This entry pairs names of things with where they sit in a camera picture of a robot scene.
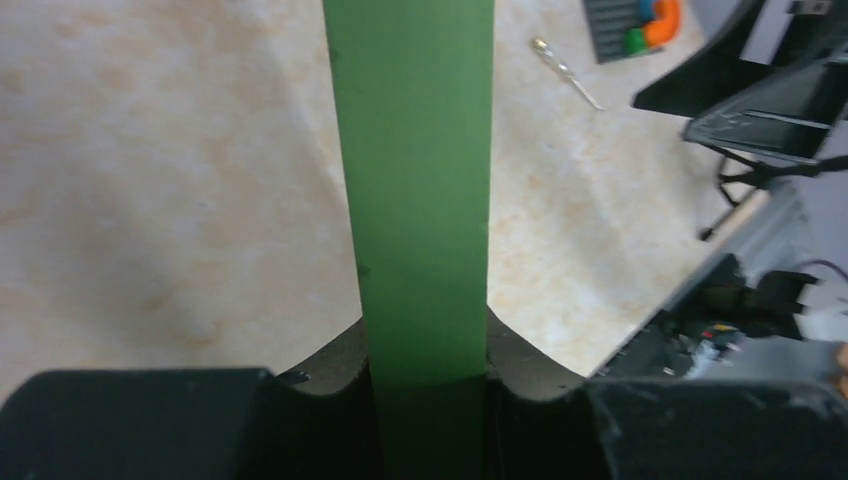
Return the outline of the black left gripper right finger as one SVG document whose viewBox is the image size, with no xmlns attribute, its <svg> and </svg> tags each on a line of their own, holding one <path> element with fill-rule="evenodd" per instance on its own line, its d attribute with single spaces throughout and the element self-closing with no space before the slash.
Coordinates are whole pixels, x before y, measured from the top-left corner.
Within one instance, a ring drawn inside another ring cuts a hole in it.
<svg viewBox="0 0 848 480">
<path fill-rule="evenodd" d="M 847 403 L 804 381 L 587 380 L 488 318 L 488 479 L 843 479 Z"/>
</svg>

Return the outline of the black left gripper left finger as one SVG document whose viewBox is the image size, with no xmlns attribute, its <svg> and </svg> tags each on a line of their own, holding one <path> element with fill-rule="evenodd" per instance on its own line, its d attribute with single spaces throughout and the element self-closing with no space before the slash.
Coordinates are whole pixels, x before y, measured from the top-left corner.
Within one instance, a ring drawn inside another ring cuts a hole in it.
<svg viewBox="0 0 848 480">
<path fill-rule="evenodd" d="M 357 322 L 289 370 L 53 370 L 1 408 L 5 479 L 378 479 Z"/>
</svg>

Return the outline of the green wooden picture frame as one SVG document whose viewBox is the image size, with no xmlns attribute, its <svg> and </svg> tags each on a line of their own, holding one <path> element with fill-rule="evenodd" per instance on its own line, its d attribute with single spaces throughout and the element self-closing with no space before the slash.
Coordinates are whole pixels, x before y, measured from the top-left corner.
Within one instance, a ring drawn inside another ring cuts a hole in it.
<svg viewBox="0 0 848 480">
<path fill-rule="evenodd" d="M 478 479 L 494 5 L 323 12 L 384 475 Z"/>
</svg>

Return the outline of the clear handle screwdriver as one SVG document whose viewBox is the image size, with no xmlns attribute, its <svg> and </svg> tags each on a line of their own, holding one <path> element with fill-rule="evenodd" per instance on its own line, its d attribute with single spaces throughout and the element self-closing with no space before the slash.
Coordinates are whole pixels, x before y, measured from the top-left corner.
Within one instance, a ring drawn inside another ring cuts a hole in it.
<svg viewBox="0 0 848 480">
<path fill-rule="evenodd" d="M 531 48 L 540 60 L 554 71 L 565 82 L 570 83 L 595 110 L 603 111 L 600 103 L 590 94 L 585 86 L 578 80 L 573 70 L 561 61 L 550 49 L 548 43 L 541 37 L 530 41 Z"/>
</svg>

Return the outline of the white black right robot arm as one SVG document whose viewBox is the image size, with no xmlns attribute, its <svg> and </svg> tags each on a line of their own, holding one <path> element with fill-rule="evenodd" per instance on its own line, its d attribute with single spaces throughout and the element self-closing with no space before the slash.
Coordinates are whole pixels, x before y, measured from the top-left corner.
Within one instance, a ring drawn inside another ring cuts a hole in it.
<svg viewBox="0 0 848 480">
<path fill-rule="evenodd" d="M 818 153 L 847 118 L 847 4 L 790 2 L 776 54 L 762 64 L 742 52 L 764 6 L 740 2 L 703 48 L 632 105 L 687 118 L 681 137 L 689 143 L 843 170 L 846 155 Z"/>
</svg>

